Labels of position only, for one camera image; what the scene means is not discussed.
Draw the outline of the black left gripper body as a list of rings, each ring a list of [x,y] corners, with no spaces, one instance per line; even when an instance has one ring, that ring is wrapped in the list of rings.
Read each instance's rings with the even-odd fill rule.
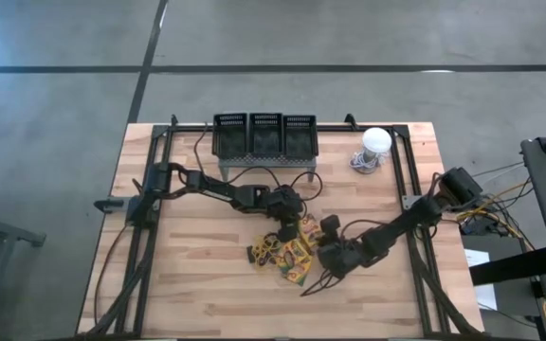
[[[277,221],[295,221],[303,212],[302,198],[288,185],[265,195],[265,215]]]

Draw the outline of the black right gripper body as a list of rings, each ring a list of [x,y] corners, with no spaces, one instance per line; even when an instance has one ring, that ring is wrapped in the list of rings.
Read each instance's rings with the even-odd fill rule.
[[[357,267],[368,268],[373,264],[373,242],[368,238],[326,238],[318,243],[317,256],[333,277],[344,278]]]

